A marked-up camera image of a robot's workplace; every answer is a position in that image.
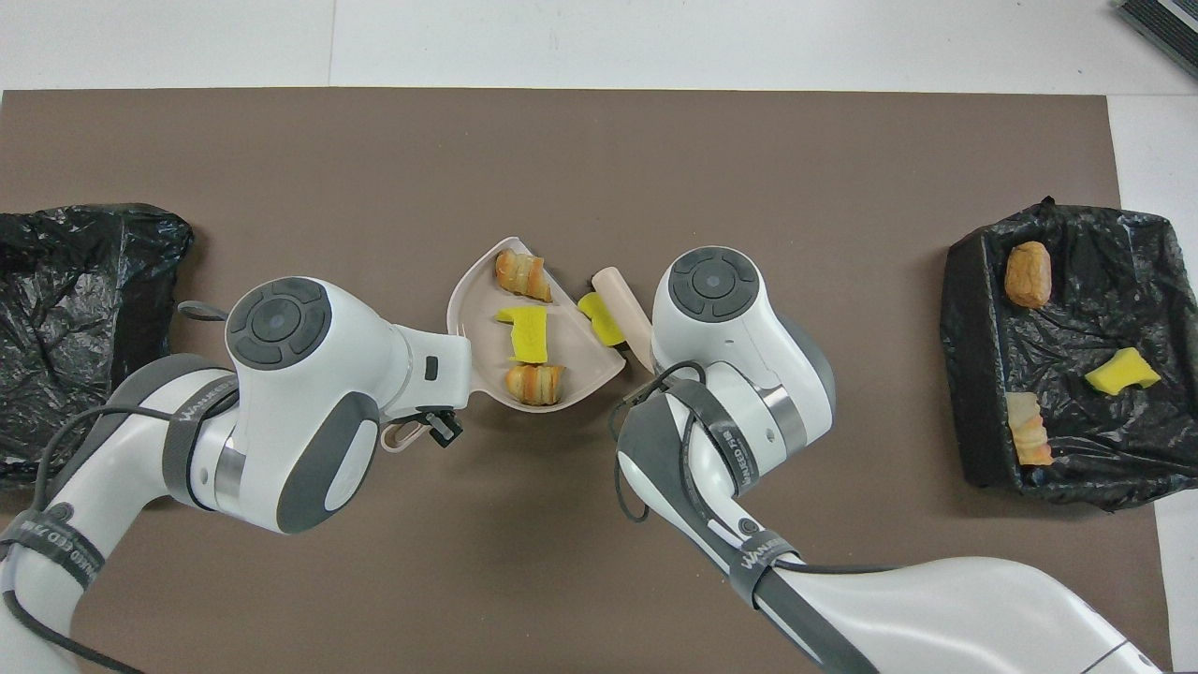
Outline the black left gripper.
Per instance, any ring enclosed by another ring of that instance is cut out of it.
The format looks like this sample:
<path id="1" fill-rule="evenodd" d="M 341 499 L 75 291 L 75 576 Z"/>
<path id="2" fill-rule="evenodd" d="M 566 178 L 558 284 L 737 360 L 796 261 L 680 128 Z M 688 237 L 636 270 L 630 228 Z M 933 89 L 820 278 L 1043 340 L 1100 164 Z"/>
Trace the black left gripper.
<path id="1" fill-rule="evenodd" d="M 429 429 L 429 435 L 440 447 L 449 447 L 462 435 L 455 409 L 448 406 L 423 406 L 416 409 L 416 419 Z"/>

